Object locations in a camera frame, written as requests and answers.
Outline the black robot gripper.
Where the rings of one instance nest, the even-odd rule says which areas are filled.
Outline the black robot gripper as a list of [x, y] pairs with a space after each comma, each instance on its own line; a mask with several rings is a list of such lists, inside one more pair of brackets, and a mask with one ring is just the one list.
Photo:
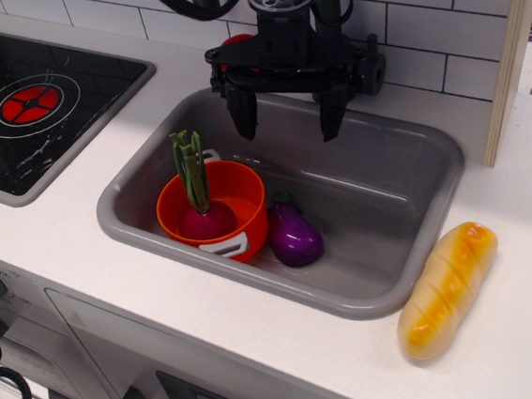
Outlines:
[[[286, 17], [260, 12], [258, 23], [256, 36], [229, 39], [205, 53], [212, 91], [227, 94], [228, 112], [241, 137], [251, 141], [256, 134], [254, 92], [319, 94], [320, 128], [329, 142], [340, 131], [345, 92], [376, 95], [381, 90], [387, 67], [376, 35], [360, 44], [338, 28], [320, 33], [307, 11]], [[244, 90], [226, 93], [232, 86]]]

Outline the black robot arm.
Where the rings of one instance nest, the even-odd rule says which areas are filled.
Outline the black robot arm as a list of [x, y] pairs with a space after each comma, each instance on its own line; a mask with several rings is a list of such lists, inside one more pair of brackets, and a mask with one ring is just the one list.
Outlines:
[[377, 37], [353, 46], [341, 27], [352, 12], [324, 0], [248, 0], [257, 14], [256, 36], [205, 53], [213, 91], [226, 99], [236, 130], [256, 134], [258, 93], [313, 93], [320, 104], [323, 138], [338, 135], [346, 104], [376, 95], [386, 58]]

